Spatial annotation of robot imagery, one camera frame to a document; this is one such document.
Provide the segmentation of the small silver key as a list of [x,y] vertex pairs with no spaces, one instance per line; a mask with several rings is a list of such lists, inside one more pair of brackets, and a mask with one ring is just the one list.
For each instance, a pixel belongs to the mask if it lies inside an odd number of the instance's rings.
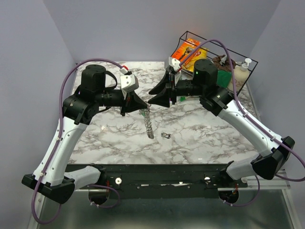
[[170,135],[170,134],[167,134],[167,133],[165,133],[165,132],[162,132],[162,133],[161,133],[161,137],[166,138],[166,139],[170,139],[170,138],[171,138],[171,135]]

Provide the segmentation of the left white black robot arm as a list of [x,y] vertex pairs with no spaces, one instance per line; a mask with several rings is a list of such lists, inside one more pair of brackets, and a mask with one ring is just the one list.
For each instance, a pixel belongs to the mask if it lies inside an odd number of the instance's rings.
[[83,169],[66,172],[71,154],[89,126],[92,118],[101,113],[100,107],[120,107],[121,115],[147,108],[147,104],[135,93],[139,87],[137,77],[125,67],[115,86],[107,87],[106,77],[115,78],[101,65],[91,64],[81,73],[81,84],[74,94],[62,103],[57,132],[43,160],[33,172],[24,175],[22,184],[45,197],[64,204],[73,192],[87,185],[102,188],[106,184],[106,169],[90,164]]

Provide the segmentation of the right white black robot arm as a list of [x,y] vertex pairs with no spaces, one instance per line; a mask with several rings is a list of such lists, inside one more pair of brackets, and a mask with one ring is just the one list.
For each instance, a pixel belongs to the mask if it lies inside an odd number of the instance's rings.
[[170,58],[170,62],[162,80],[149,91],[153,97],[148,102],[170,107],[176,103],[178,96],[198,96],[203,108],[228,122],[255,147],[256,156],[229,162],[222,169],[219,181],[223,186],[230,187],[236,180],[255,175],[266,180],[273,179],[288,160],[289,150],[294,147],[295,141],[289,136],[282,138],[264,125],[254,125],[256,118],[236,104],[230,91],[216,84],[218,69],[210,60],[195,61],[190,80],[179,78],[180,62],[177,59]]

